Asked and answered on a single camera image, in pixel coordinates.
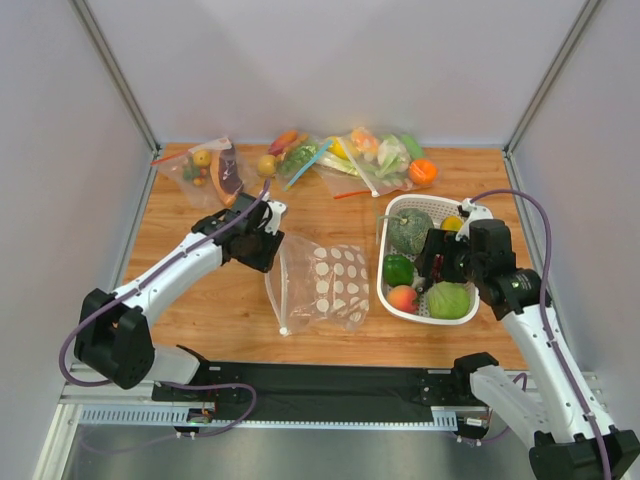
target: white dot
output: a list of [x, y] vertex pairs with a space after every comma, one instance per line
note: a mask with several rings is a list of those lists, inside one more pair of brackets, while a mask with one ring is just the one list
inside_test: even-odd
[[332, 310], [340, 310], [342, 307], [344, 307], [346, 305], [346, 303], [344, 302], [344, 300], [336, 300], [335, 302], [333, 302], [333, 307]]
[[329, 273], [329, 265], [324, 262], [319, 263], [318, 265], [316, 265], [316, 273], [318, 275], [326, 275], [327, 273]]
[[327, 310], [329, 310], [329, 301], [326, 298], [321, 298], [316, 302], [316, 308], [322, 313], [325, 313]]
[[318, 291], [318, 293], [327, 293], [329, 291], [329, 282], [320, 280], [318, 283], [316, 283], [316, 290]]

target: metal frame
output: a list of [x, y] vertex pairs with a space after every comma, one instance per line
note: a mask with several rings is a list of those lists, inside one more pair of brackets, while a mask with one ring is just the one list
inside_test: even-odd
[[[503, 147], [505, 168], [507, 170], [507, 174], [513, 188], [521, 189], [521, 181], [514, 159], [514, 151], [522, 140], [532, 120], [535, 118], [541, 105], [548, 97], [548, 94], [553, 88], [553, 85], [555, 84], [556, 80], [571, 58], [572, 53], [575, 51], [588, 26], [592, 23], [593, 18], [595, 17], [602, 3], [604, 3], [604, 0], [585, 1], [578, 17], [572, 25], [569, 33], [565, 37], [560, 49], [558, 50], [539, 87], [533, 95], [526, 111], [518, 122], [511, 138]], [[98, 56], [103, 62], [108, 75], [111, 77], [114, 86], [125, 102], [125, 105], [131, 113], [134, 122], [140, 130], [140, 133], [149, 145], [154, 158], [157, 158], [161, 150], [160, 144], [154, 136], [153, 131], [145, 118], [145, 115], [143, 114], [134, 94], [132, 93], [122, 73], [122, 70], [118, 65], [118, 62], [111, 52], [111, 49], [109, 48], [109, 45], [98, 25], [98, 22], [96, 21], [96, 18], [88, 5], [88, 0], [69, 0], [69, 4], [77, 14], [79, 21], [83, 25], [90, 41], [96, 49]], [[124, 277], [131, 251], [135, 243], [137, 232], [144, 215], [145, 207], [151, 193], [151, 187], [155, 179], [155, 173], [155, 169], [149, 169], [145, 185], [141, 192], [140, 202], [136, 211], [136, 215], [121, 254], [121, 261], [119, 262], [112, 278], [114, 287], [121, 283]], [[528, 206], [525, 205], [522, 199], [516, 198], [515, 202], [524, 230], [525, 238], [527, 240], [527, 245], [532, 262], [534, 264], [534, 267], [539, 270], [542, 268], [543, 251], [541, 245], [539, 245], [534, 235], [531, 211]], [[550, 290], [552, 295], [556, 296], [553, 284], [550, 285]], [[558, 317], [562, 318], [562, 313], [560, 310], [558, 310]], [[80, 378], [86, 377], [86, 379], [89, 379], [92, 376], [97, 376], [95, 372], [90, 371], [88, 367], [85, 367], [83, 365], [73, 365], [72, 371]], [[520, 372], [510, 371], [507, 373], [510, 377], [513, 378]], [[604, 395], [598, 384], [597, 377], [592, 373], [584, 373], [584, 375], [589, 387], [594, 392], [594, 395], [596, 395], [598, 401], [602, 403], [604, 408], [606, 409], [606, 404], [604, 403]], [[538, 393], [535, 386], [535, 379], [530, 379], [529, 386], [530, 388], [528, 389], [528, 391], [531, 392], [534, 400], [540, 401], [540, 399], [536, 397], [538, 396]], [[120, 412], [121, 414], [125, 410], [129, 412], [131, 409], [133, 409], [137, 412], [143, 413], [139, 417], [143, 420], [136, 424], [149, 425], [153, 423], [150, 419], [157, 417], [153, 417], [153, 415], [149, 416], [148, 414], [152, 414], [158, 408], [164, 410], [170, 409], [172, 412], [178, 411], [178, 413], [180, 413], [185, 408], [194, 405], [190, 403], [172, 403], [168, 405], [159, 405], [158, 402], [152, 402], [151, 400], [152, 388], [153, 384], [149, 382], [143, 382], [139, 386], [127, 391], [123, 391], [117, 387], [109, 385], [94, 389], [81, 389], [73, 385], [66, 385], [62, 392], [60, 404], [57, 407], [53, 422], [50, 426], [33, 479], [59, 480], [62, 477], [67, 459], [71, 453], [73, 438], [75, 436], [77, 426], [80, 423], [91, 423], [92, 418], [97, 418], [100, 415], [105, 415], [109, 412], [115, 412], [114, 414]], [[484, 407], [478, 408], [479, 411], [484, 410]], [[445, 418], [447, 414], [455, 412], [455, 407], [436, 407], [433, 410], [434, 413], [436, 413], [436, 411], [440, 412], [443, 418]], [[470, 410], [473, 410], [473, 408], [465, 408], [465, 412], [469, 412]], [[131, 421], [127, 420], [127, 418], [129, 417], [117, 417], [117, 420], [115, 421], [116, 423], [118, 421], [122, 421], [123, 423], [121, 424], [131, 424]], [[180, 415], [177, 415], [175, 417], [168, 416], [165, 418], [164, 424], [175, 423], [172, 419], [178, 419], [178, 423], [176, 424], [180, 424], [182, 417]]]

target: cabbage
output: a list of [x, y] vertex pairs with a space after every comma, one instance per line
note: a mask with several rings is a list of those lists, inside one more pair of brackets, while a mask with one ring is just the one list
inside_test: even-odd
[[436, 283], [427, 291], [427, 306], [433, 318], [457, 320], [469, 311], [471, 299], [458, 283]]

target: plastic basket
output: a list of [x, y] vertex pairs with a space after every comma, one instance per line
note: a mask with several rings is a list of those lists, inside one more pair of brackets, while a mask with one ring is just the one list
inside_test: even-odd
[[[385, 214], [394, 215], [398, 210], [403, 208], [418, 208], [427, 212], [433, 220], [434, 225], [436, 227], [439, 227], [446, 217], [450, 215], [458, 215], [458, 205], [460, 205], [459, 202], [456, 202], [455, 200], [449, 200], [448, 198], [433, 197], [431, 195], [408, 194], [400, 195], [399, 197], [396, 197], [391, 202], [389, 202]], [[391, 287], [387, 285], [382, 278], [382, 261], [384, 260], [385, 255], [398, 253], [398, 251], [387, 241], [388, 223], [388, 220], [384, 220], [384, 228], [382, 230], [382, 238], [380, 243], [380, 258], [378, 259], [378, 277], [376, 281], [378, 298], [380, 298], [380, 301], [382, 302], [384, 308], [386, 308], [395, 317], [404, 318], [405, 320], [410, 320], [412, 322], [418, 323], [428, 323], [433, 325], [462, 325], [463, 323], [471, 320], [478, 311], [478, 307], [480, 306], [478, 289], [472, 283], [467, 283], [465, 285], [465, 288], [469, 293], [469, 297], [471, 298], [469, 311], [464, 317], [458, 318], [457, 320], [442, 320], [439, 318], [430, 317], [425, 295], [422, 295], [420, 298], [420, 307], [418, 308], [417, 314], [402, 312], [397, 308], [392, 307], [389, 302], [387, 302], [387, 293], [389, 293]], [[413, 262], [416, 259], [417, 255], [405, 256], [411, 259], [411, 261]]]

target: wooden tabletop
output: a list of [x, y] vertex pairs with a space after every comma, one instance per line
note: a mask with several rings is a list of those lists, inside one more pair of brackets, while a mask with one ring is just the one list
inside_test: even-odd
[[[170, 144], [164, 155], [190, 147]], [[266, 146], [237, 145], [237, 150], [255, 163]], [[462, 200], [509, 186], [499, 150], [426, 151], [439, 165], [441, 177], [436, 186], [416, 193]], [[259, 190], [260, 185], [256, 185], [250, 193]], [[154, 342], [185, 345], [213, 360], [340, 365], [451, 367], [457, 357], [487, 351], [504, 368], [526, 369], [520, 352], [486, 305], [481, 305], [478, 314], [460, 326], [416, 324], [395, 318], [382, 307], [375, 289], [378, 248], [374, 207], [384, 212], [396, 194], [377, 199], [375, 205], [366, 194], [334, 200], [321, 178], [311, 171], [286, 193], [274, 182], [271, 195], [289, 207], [280, 227], [284, 232], [304, 236], [322, 246], [353, 244], [363, 248], [371, 292], [371, 307], [363, 325], [355, 332], [347, 332], [319, 323], [309, 332], [282, 337], [267, 298], [264, 275], [231, 262], [193, 285], [162, 315], [152, 329]], [[510, 227], [519, 266], [530, 266], [513, 199], [497, 195], [483, 203]], [[210, 213], [191, 208], [178, 186], [158, 174], [127, 281], [163, 258], [197, 220]]]

